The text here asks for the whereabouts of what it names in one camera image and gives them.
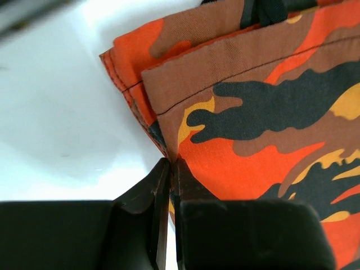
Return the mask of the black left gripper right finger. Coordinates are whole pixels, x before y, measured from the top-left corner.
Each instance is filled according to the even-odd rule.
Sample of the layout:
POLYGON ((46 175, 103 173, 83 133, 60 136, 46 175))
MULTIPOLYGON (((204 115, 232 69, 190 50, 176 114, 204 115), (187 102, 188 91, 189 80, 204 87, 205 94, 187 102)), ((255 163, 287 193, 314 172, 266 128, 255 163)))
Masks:
POLYGON ((220 200, 174 165, 179 269, 335 269, 316 212, 281 199, 220 200))

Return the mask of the orange camouflage trousers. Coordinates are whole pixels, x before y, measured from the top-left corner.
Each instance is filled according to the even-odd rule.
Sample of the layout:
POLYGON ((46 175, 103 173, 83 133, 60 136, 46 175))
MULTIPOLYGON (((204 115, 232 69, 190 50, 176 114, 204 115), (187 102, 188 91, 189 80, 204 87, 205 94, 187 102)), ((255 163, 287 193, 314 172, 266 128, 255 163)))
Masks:
POLYGON ((317 214, 359 268, 359 2, 203 1, 117 37, 100 59, 174 165, 220 200, 317 214))

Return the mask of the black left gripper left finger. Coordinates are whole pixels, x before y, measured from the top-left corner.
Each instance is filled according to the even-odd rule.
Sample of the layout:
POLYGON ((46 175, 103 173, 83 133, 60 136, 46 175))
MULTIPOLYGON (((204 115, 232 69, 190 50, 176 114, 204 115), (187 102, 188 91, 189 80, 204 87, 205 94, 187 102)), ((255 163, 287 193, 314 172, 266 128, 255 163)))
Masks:
POLYGON ((1 203, 2 269, 164 269, 170 164, 115 200, 1 203))

